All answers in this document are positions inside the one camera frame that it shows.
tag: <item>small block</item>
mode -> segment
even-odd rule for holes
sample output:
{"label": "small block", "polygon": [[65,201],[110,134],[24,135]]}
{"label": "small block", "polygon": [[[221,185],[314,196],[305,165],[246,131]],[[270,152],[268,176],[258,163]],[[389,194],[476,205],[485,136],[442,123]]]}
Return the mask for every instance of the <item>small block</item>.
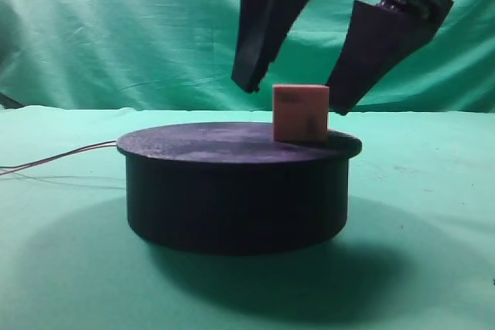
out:
{"label": "small block", "polygon": [[327,86],[273,86],[274,141],[323,142],[328,136],[328,115]]}

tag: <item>platform top surface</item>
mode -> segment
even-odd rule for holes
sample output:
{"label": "platform top surface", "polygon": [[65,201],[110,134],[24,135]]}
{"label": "platform top surface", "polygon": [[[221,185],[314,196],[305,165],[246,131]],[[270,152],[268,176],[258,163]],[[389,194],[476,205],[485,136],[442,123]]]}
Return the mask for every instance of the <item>platform top surface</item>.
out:
{"label": "platform top surface", "polygon": [[180,162],[279,163],[352,158],[359,139],[329,131],[324,144],[273,141],[271,123],[210,122],[174,124],[135,131],[118,139],[119,151]]}

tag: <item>red wire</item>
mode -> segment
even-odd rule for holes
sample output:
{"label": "red wire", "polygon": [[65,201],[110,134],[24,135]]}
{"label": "red wire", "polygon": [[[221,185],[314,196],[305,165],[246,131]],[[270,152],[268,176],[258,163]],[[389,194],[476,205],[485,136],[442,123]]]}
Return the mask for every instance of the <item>red wire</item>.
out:
{"label": "red wire", "polygon": [[99,146],[94,146],[94,147],[88,147],[88,148],[82,148],[80,150],[77,150],[69,155],[64,155],[64,156],[60,156],[58,158],[50,158],[50,159],[47,159],[47,160],[41,160],[39,162],[34,162],[32,164],[29,164],[29,165],[25,165],[25,166],[21,166],[19,168],[16,168],[16,169],[13,169],[13,170],[8,170],[7,172],[1,172],[0,173],[0,176],[2,175],[7,175],[7,174],[11,174],[11,173],[15,173],[15,172],[18,172],[20,170],[24,170],[24,169],[28,169],[28,168],[32,168],[32,167],[35,167],[35,166],[38,166],[38,165],[42,165],[42,164],[46,164],[48,162],[53,162],[55,160],[58,160],[59,158],[64,158],[66,156],[70,156],[70,155],[75,155],[75,154],[80,154],[81,152],[85,152],[85,151],[90,151],[90,150],[96,150],[96,149],[99,149],[99,148],[108,148],[108,147],[115,147],[115,145],[99,145]]}

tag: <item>green cloth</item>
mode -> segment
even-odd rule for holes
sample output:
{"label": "green cloth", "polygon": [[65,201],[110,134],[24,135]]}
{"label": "green cloth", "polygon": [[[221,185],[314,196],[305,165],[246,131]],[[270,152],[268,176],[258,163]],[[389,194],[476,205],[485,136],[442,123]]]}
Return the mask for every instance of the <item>green cloth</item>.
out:
{"label": "green cloth", "polygon": [[[273,83],[326,82],[352,1],[312,0],[249,95],[230,80],[239,0],[0,0],[0,93],[64,108],[270,110]],[[495,2],[454,1],[434,41],[358,111],[495,110]]]}
{"label": "green cloth", "polygon": [[[270,120],[4,110],[0,165],[150,126]],[[349,222],[333,243],[269,257],[197,257],[140,240],[114,148],[0,177],[0,329],[493,330],[495,114],[353,113],[330,125],[364,143],[351,161]]]}

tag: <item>green table surface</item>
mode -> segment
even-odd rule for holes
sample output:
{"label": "green table surface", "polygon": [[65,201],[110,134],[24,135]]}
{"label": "green table surface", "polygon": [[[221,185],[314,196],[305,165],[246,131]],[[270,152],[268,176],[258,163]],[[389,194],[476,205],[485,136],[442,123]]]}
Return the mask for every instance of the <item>green table surface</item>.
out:
{"label": "green table surface", "polygon": [[[4,110],[0,165],[163,124],[270,120]],[[128,228],[115,148],[0,177],[0,329],[494,330],[495,114],[331,114],[329,124],[364,143],[349,222],[333,242],[293,253],[150,246]]]}

